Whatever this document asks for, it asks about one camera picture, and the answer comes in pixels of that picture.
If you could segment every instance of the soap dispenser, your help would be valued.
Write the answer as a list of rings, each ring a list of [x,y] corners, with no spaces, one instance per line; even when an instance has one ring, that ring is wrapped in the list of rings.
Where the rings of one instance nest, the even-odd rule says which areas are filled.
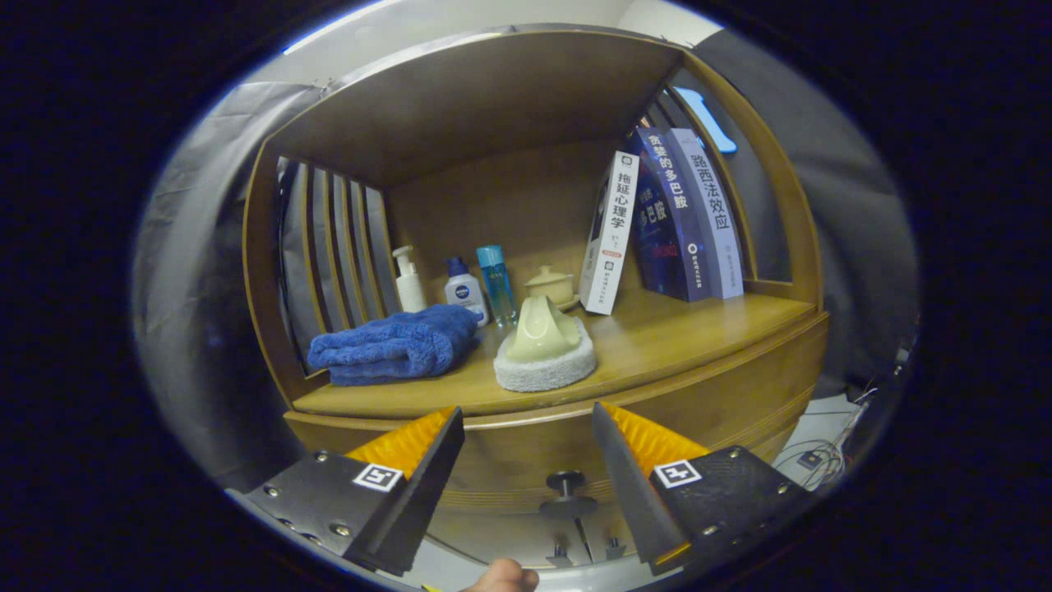
[[[424,286],[420,283],[420,275],[417,274],[417,264],[409,260],[409,252],[412,245],[399,246],[391,251],[391,256],[398,259],[399,275],[394,280],[398,287],[398,300],[402,304],[402,312],[419,313],[427,308],[427,301],[424,299]]]

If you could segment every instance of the folded towel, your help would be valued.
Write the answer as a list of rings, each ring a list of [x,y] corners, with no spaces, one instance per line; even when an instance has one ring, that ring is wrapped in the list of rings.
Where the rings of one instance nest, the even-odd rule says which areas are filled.
[[[341,387],[438,376],[471,348],[476,321],[471,311],[450,305],[398,313],[315,338],[307,362],[328,368]]]

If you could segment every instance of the clear blue bottle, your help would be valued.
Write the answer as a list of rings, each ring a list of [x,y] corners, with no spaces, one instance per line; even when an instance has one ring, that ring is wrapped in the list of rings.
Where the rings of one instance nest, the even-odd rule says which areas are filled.
[[[482,279],[486,282],[489,292],[489,308],[493,310],[493,321],[498,327],[510,327],[515,324],[519,310],[511,294],[511,281],[508,270],[504,267],[504,252],[501,245],[489,244],[476,249],[479,254],[479,266],[482,267]]]

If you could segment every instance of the white sponge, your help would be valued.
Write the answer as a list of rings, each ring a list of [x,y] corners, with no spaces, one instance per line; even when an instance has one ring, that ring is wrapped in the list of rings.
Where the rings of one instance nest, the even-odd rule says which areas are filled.
[[[532,393],[565,387],[591,374],[595,370],[595,349],[592,347],[591,338],[588,338],[588,332],[585,331],[585,324],[576,318],[571,319],[581,332],[581,344],[573,350],[551,360],[511,362],[505,352],[514,333],[505,338],[497,350],[497,358],[493,359],[498,384],[509,391]]]

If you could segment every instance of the book cover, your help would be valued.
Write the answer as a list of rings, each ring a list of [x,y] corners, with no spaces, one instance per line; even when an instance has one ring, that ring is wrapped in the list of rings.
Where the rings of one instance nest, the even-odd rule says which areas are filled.
[[[613,311],[632,227],[639,162],[638,156],[615,151],[599,191],[579,287],[581,305],[590,313]]]
[[[636,127],[628,150],[640,157],[635,248],[643,285],[688,303],[711,295],[695,205],[655,128]]]
[[[723,300],[734,299],[745,292],[734,212],[712,161],[693,129],[673,127],[668,131],[668,140],[669,151],[684,171],[688,192],[700,216],[712,294]]]

